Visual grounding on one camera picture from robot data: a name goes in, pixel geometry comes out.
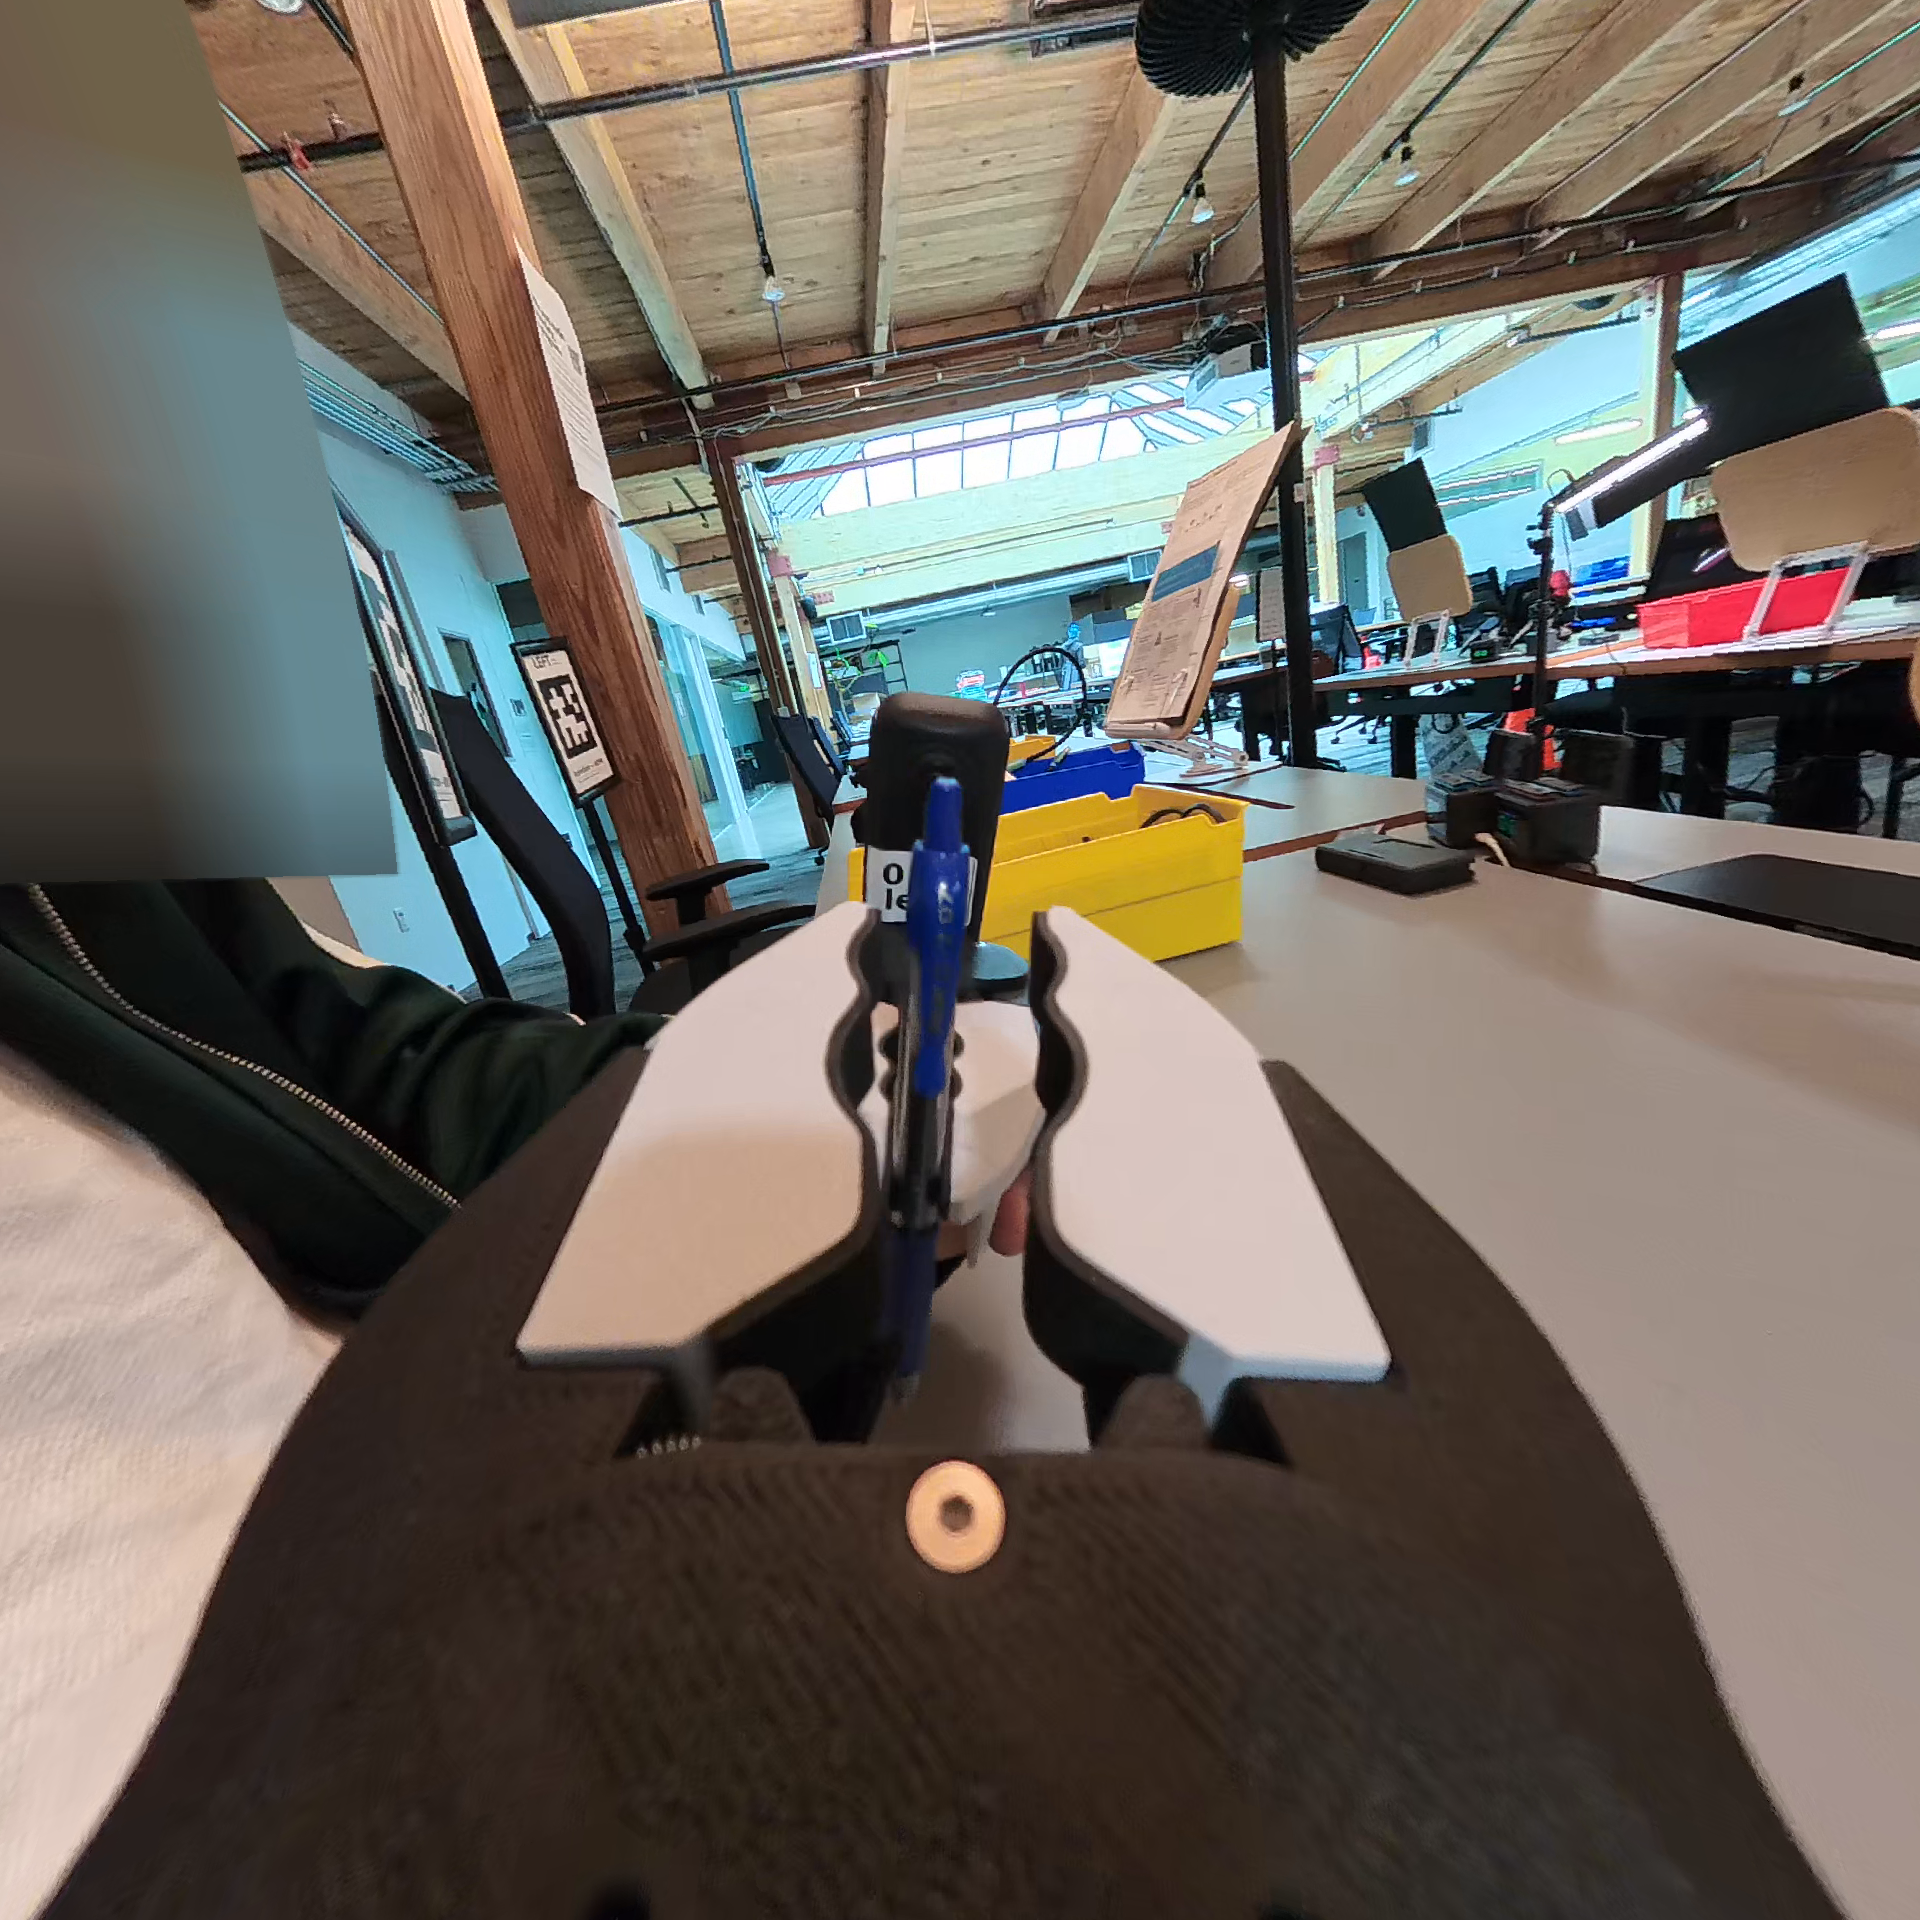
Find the paper note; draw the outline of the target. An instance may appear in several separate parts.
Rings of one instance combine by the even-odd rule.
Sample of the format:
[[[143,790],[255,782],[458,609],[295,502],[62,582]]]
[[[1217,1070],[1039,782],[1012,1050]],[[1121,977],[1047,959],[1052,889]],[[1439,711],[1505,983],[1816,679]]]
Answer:
[[[576,487],[617,517],[617,490],[608,449],[595,412],[585,354],[566,299],[539,273],[538,263],[518,250],[520,273],[535,310],[545,370],[555,395],[563,437]]]

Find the black office chair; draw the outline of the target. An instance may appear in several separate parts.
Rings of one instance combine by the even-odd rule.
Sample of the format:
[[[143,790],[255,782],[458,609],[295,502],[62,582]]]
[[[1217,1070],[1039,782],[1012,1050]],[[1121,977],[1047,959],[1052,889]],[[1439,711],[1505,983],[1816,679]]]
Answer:
[[[526,790],[470,701],[441,691],[433,691],[430,698],[472,817],[487,829],[555,931],[568,1005],[576,1017],[608,1017],[615,1011],[674,1014],[728,973],[754,940],[776,937],[811,919],[810,902],[706,913],[712,893],[761,873],[761,859],[721,861],[660,879],[642,899],[649,906],[673,902],[680,926],[631,931],[641,986],[634,997],[617,998],[614,926],[591,868]]]

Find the red storage bin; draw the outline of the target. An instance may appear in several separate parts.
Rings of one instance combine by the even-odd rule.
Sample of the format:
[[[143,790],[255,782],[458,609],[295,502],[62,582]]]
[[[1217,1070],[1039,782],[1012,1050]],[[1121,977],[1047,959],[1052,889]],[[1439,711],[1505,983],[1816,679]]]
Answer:
[[[1740,642],[1748,635],[1764,588],[1764,581],[1746,581],[1649,602],[1639,611],[1639,645],[1652,652],[1688,652]],[[1779,581],[1755,633],[1772,637],[1825,627],[1842,588],[1841,569]]]

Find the blue plastic bin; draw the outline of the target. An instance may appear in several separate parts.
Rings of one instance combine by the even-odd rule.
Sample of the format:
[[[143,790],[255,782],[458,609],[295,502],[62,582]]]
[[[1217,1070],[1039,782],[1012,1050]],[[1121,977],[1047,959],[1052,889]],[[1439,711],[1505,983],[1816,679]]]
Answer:
[[[1087,798],[1128,799],[1143,782],[1145,756],[1136,741],[1099,741],[1071,753],[1052,742],[1044,753],[1010,765],[999,814],[1010,817]]]

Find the dark green jacket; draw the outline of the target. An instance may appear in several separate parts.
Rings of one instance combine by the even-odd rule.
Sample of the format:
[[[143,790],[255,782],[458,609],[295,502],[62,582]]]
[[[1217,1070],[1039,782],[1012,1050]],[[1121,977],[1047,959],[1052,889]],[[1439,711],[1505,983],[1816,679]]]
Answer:
[[[6,1043],[153,1143],[334,1323],[660,1026],[355,966],[265,879],[3,887]]]

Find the black round fan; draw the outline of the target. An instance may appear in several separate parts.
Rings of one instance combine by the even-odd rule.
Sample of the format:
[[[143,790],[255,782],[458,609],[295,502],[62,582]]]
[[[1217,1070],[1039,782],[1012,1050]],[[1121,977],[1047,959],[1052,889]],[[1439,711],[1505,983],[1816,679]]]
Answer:
[[[1136,63],[1151,86],[1198,101],[1249,82],[1263,54],[1305,60],[1368,3],[1140,3]]]

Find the black pole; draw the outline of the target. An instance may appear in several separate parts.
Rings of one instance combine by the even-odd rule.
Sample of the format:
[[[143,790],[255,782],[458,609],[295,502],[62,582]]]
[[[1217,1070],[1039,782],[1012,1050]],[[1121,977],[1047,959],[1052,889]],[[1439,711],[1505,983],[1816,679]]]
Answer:
[[[1259,173],[1259,227],[1265,277],[1265,327],[1273,422],[1291,425],[1295,441],[1279,469],[1281,593],[1288,686],[1288,761],[1318,769],[1312,615],[1307,593],[1305,429],[1298,370],[1298,322],[1295,310],[1291,183],[1288,117],[1288,49],[1281,31],[1255,35],[1255,137]]]

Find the flat black device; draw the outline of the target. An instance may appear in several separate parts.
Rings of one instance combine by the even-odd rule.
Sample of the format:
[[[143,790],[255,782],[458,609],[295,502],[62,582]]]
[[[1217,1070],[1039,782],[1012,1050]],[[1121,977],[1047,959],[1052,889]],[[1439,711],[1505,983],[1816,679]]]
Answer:
[[[1433,895],[1478,877],[1475,854],[1393,834],[1350,833],[1312,850],[1315,866],[1393,895]]]

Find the blue pen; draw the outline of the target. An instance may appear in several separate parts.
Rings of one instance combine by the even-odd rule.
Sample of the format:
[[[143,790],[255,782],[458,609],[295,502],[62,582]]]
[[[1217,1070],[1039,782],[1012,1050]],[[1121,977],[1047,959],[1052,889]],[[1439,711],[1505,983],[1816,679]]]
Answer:
[[[929,1355],[940,1233],[952,1194],[953,1017],[967,959],[972,857],[966,788],[929,786],[903,915],[903,998],[888,1099],[880,1330],[896,1349],[895,1391],[905,1399]]]

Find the grey ceiling conduit bundle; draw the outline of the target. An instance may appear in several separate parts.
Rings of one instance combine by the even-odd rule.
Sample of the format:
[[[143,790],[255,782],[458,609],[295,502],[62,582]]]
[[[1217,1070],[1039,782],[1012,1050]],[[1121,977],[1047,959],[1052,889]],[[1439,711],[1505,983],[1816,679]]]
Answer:
[[[487,495],[497,491],[491,476],[433,441],[425,431],[398,420],[385,407],[369,402],[330,372],[300,364],[305,395],[319,420],[371,446],[386,459],[420,476],[435,490],[456,495]]]

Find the yellow plastic bin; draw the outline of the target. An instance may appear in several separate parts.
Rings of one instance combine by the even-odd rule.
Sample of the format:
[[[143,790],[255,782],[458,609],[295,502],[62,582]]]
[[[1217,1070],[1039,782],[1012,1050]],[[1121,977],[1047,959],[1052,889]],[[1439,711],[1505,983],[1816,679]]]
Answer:
[[[1151,962],[1242,937],[1247,805],[1153,785],[999,818],[976,866],[976,935],[1026,957],[1034,916],[1060,906]]]

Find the light bar on black stand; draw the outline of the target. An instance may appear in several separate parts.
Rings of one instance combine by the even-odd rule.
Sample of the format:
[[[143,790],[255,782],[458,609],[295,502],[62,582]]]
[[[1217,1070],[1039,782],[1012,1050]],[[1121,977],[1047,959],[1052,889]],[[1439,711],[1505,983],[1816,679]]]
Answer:
[[[1578,481],[1566,482],[1548,495],[1539,517],[1539,531],[1530,537],[1530,546],[1539,559],[1539,582],[1535,596],[1532,620],[1532,673],[1530,673],[1530,731],[1545,738],[1548,731],[1548,653],[1553,637],[1553,554],[1555,525],[1562,519],[1574,519],[1574,539],[1587,537],[1593,525],[1618,519],[1639,505],[1663,495],[1671,484],[1689,476],[1684,449],[1703,441],[1712,431],[1708,412],[1697,409],[1689,420],[1647,443],[1644,449],[1616,458]]]

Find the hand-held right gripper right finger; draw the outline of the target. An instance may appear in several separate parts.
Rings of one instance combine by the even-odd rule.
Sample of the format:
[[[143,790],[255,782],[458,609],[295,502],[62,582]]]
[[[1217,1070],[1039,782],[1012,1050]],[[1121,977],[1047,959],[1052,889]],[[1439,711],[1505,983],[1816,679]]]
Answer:
[[[1372,1385],[1385,1335],[1257,1050],[1090,919],[1039,913],[1024,1322],[1105,1425],[1143,1377]]]

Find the tan backed monitor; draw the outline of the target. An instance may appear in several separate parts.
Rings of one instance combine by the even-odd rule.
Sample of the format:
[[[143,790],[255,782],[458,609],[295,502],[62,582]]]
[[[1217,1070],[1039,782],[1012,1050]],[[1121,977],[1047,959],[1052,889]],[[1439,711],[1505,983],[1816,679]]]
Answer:
[[[1385,573],[1407,630],[1404,666],[1441,658],[1466,641],[1475,595],[1423,459],[1362,484],[1385,546]]]
[[[1702,412],[1723,542],[1755,588],[1710,593],[1744,641],[1830,633],[1867,563],[1918,546],[1915,413],[1888,402],[1841,275],[1673,356]]]

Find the wooden post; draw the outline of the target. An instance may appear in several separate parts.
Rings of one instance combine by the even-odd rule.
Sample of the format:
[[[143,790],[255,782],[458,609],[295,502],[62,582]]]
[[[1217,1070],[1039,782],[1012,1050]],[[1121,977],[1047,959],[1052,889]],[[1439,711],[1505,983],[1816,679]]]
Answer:
[[[347,30],[546,628],[566,637],[617,771],[638,887],[713,863],[626,546],[572,458],[526,267],[521,203],[465,4],[345,3]]]

